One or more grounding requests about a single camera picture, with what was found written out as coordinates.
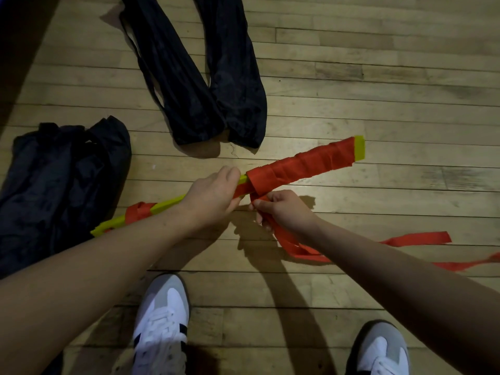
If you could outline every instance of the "black stripe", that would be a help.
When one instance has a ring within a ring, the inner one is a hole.
[[[137,337],[134,338],[134,348],[139,344],[140,340],[141,340],[141,335],[139,334]]]

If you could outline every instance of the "black bag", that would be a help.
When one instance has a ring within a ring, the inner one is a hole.
[[[126,19],[147,87],[176,143],[205,141],[228,127],[229,141],[259,147],[266,134],[267,100],[241,0],[195,0],[205,27],[210,88],[156,0],[122,1],[123,29]]]
[[[90,238],[116,205],[132,151],[110,116],[88,130],[41,123],[14,140],[0,192],[0,278]]]

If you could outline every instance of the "sneaker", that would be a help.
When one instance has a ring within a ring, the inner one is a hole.
[[[390,322],[367,322],[354,341],[346,375],[409,375],[408,348]]]
[[[185,375],[189,304],[179,277],[149,285],[135,320],[132,375]]]

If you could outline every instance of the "shoelace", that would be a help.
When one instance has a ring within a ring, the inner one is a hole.
[[[378,357],[373,364],[372,375],[401,375],[401,371],[396,366],[393,360]]]
[[[186,355],[181,341],[186,341],[173,321],[174,312],[168,307],[155,309],[147,321],[141,341],[136,348],[135,374],[179,375],[185,374]]]

